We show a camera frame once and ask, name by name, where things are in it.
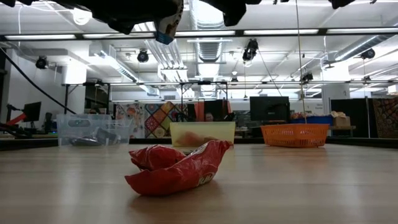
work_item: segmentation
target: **table surface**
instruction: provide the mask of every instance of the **table surface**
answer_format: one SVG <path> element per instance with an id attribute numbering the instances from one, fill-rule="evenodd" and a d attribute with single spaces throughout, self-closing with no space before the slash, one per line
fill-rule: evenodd
<path id="1" fill-rule="evenodd" d="M 398 152 L 326 145 L 236 145 L 215 178 L 168 197 L 140 197 L 128 150 L 0 152 L 0 223 L 398 222 Z"/>

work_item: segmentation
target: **blue bin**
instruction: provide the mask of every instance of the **blue bin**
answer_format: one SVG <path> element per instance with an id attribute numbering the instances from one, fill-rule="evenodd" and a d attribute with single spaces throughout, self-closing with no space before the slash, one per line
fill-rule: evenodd
<path id="1" fill-rule="evenodd" d="M 291 119 L 290 122 L 293 124 L 305 124 L 304 118 Z M 333 117 L 332 116 L 307 117 L 307 124 L 329 124 L 330 126 L 333 126 Z"/>

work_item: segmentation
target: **yellow container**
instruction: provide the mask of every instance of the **yellow container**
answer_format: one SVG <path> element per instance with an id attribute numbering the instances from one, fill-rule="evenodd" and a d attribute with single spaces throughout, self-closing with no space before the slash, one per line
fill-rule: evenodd
<path id="1" fill-rule="evenodd" d="M 214 139 L 234 143 L 235 122 L 174 122 L 170 132 L 174 147 L 198 147 Z"/>

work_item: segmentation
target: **clear plastic bin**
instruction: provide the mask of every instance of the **clear plastic bin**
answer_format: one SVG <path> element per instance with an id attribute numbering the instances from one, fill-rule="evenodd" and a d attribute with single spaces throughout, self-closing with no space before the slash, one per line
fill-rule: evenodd
<path id="1" fill-rule="evenodd" d="M 59 146 L 128 144 L 131 121 L 112 120 L 105 114 L 59 114 Z"/>
<path id="2" fill-rule="evenodd" d="M 131 126 L 131 119 L 111 120 L 106 124 L 106 130 L 112 134 L 120 136 L 120 144 L 129 144 L 130 135 L 132 133 Z"/>
<path id="3" fill-rule="evenodd" d="M 214 139 L 234 143 L 235 122 L 174 122 L 170 132 L 174 147 L 198 147 Z"/>

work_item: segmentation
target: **black monitor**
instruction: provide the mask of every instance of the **black monitor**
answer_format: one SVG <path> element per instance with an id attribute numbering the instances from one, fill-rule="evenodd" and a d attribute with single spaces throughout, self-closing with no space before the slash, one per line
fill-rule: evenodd
<path id="1" fill-rule="evenodd" d="M 33 122 L 40 119 L 40 109 L 42 107 L 42 102 L 29 103 L 26 104 L 22 110 L 26 115 L 24 122 Z"/>
<path id="2" fill-rule="evenodd" d="M 290 103 L 287 96 L 251 96 L 250 119 L 268 123 L 287 123 Z"/>

